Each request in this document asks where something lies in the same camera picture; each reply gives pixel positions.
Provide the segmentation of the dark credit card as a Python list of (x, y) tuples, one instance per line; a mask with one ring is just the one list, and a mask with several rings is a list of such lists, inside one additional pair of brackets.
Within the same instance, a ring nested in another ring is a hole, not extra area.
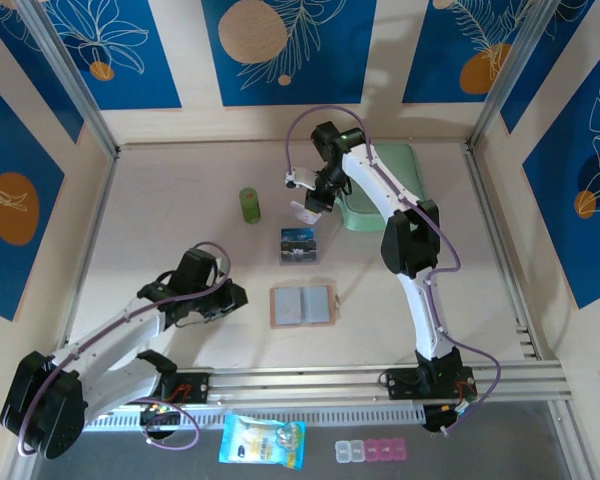
[(315, 264), (318, 262), (315, 242), (284, 242), (281, 245), (280, 264)]

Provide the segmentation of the small green bottle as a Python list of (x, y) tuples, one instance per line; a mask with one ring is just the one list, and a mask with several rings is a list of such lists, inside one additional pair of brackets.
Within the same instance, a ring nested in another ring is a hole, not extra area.
[(261, 213), (257, 191), (252, 187), (241, 189), (239, 192), (239, 202), (243, 220), (248, 224), (258, 223)]

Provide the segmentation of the mint green zip pouch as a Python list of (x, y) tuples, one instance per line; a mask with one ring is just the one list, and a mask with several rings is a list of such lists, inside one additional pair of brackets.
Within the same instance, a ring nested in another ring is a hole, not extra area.
[[(388, 170), (420, 200), (428, 199), (416, 153), (408, 143), (374, 143), (373, 147)], [(353, 179), (350, 194), (336, 200), (344, 226), (353, 232), (384, 232), (385, 223), (371, 199)]]

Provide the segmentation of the blue snack bag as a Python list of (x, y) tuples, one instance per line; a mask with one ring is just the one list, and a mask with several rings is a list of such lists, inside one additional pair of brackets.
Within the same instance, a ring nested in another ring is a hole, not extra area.
[(225, 419), (218, 461), (224, 464), (304, 467), (306, 423), (281, 422), (229, 414)]

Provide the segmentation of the white and pink pill organiser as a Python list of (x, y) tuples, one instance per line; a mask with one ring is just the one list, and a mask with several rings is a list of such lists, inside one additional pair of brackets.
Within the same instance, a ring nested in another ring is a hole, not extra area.
[(399, 462), (408, 456), (403, 438), (338, 440), (334, 449), (339, 464)]

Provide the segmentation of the aluminium table side rail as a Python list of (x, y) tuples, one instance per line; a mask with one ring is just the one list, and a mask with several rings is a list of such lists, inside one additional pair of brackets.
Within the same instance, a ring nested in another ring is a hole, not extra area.
[(80, 299), (84, 290), (84, 285), (89, 271), (89, 266), (91, 264), (97, 238), (107, 208), (111, 188), (116, 175), (118, 161), (120, 158), (120, 152), (120, 149), (116, 150), (115, 155), (112, 158), (111, 164), (107, 170), (105, 182), (98, 199), (97, 208), (95, 210), (93, 220), (88, 230), (88, 236), (86, 238), (84, 252), (81, 256), (77, 277), (72, 284), (71, 295), (69, 297), (68, 304), (64, 311), (64, 317), (61, 323), (59, 337), (58, 340), (55, 342), (56, 347), (64, 347), (68, 343), (70, 334), (73, 329), (78, 307), (80, 304)]
[(506, 221), (486, 166), (468, 144), (464, 145), (463, 156), (496, 264), (515, 314), (516, 331), (522, 337), (520, 344), (523, 356), (525, 359), (537, 361), (556, 360), (557, 357), (549, 347), (544, 332), (535, 325), (534, 315), (527, 302), (519, 268), (514, 258)]

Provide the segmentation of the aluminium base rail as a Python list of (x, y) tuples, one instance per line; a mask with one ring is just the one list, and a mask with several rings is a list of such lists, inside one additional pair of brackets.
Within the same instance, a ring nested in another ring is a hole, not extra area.
[[(378, 378), (386, 365), (358, 367), (209, 369), (209, 407), (304, 407), (387, 404), (388, 389)], [(572, 392), (558, 361), (506, 361), (501, 375), (472, 363), (479, 395), (491, 402), (567, 401)]]

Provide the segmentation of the aluminium frame post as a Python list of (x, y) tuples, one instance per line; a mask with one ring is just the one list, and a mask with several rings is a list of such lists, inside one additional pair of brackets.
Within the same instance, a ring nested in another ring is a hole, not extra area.
[(523, 22), (504, 66), (487, 94), (474, 129), (466, 141), (469, 152), (475, 153), (482, 141), (486, 139), (492, 124), (499, 116), (500, 110), (516, 85), (559, 3), (560, 0), (533, 0), (531, 2), (529, 16)]
[(115, 162), (119, 146), (69, 51), (38, 0), (14, 0), (19, 15), (95, 138)]

